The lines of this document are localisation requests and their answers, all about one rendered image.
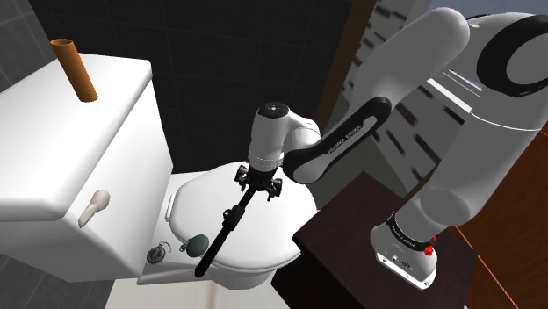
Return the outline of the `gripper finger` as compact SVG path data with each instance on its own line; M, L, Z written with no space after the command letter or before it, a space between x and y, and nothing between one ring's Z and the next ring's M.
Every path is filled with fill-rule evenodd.
M234 180L240 185L241 191L245 191L249 184L248 172L249 170L244 165L241 165L236 171Z
M271 179L266 186L268 192L267 200L270 201L272 198L280 196L283 186L283 180L281 178Z

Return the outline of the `long black rod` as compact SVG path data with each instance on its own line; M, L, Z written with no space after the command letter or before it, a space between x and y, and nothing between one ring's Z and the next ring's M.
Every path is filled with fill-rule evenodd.
M201 278L210 267L215 256L220 251L222 245L226 241L227 237L235 230L237 225L245 213L245 209L249 204L251 198L255 195L256 189L248 188L245 190L242 199L234 205L231 209L226 209L223 212L222 228L218 235L215 237L213 243L204 253L201 261L194 270L196 278Z

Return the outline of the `dark green round object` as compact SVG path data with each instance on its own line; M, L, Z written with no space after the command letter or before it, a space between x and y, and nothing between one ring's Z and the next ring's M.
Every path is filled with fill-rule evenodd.
M209 248L209 239L204 234L197 234L184 242L179 251L186 253L191 258L202 256Z

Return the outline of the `dark brown robot stand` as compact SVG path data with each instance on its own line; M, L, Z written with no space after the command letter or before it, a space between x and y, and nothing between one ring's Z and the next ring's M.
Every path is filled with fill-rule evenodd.
M376 261L371 229L403 199L363 173L294 236L300 257L272 285L290 309L465 309L476 252L449 232L436 241L437 274L420 291Z

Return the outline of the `grey round pocket watch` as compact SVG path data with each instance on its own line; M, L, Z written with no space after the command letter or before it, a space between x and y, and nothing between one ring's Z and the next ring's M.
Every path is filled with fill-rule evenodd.
M161 262L167 254L171 253L171 245L167 241L160 241L158 245L151 248L146 255L147 263L157 264Z

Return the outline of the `white slatted cabinet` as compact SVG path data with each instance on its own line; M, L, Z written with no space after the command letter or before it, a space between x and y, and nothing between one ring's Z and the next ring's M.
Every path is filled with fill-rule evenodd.
M350 108L359 65L406 24L413 10L423 14L431 2L375 0L337 98L331 126ZM342 158L329 174L348 182L365 172L400 196L409 193L444 156L464 122L461 107L445 104L441 98L430 83L414 90L377 132Z

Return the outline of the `white toilet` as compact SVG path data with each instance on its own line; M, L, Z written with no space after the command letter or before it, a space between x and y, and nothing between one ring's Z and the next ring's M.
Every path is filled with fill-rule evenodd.
M148 61L86 54L98 99L81 102L52 61L0 92L0 254L69 283L129 279L139 285L195 280L222 214L242 198L234 180L248 156L177 174ZM283 180L279 197L257 192L205 279L230 290L264 283L300 254L293 235L317 212L310 190ZM157 264L147 252L167 241Z

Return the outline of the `brown cardboard tube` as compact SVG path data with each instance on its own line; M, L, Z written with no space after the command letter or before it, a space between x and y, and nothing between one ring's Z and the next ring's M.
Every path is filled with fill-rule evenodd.
M85 103L96 101L98 99L97 92L75 43L70 39L55 39L51 40L49 44L78 99Z

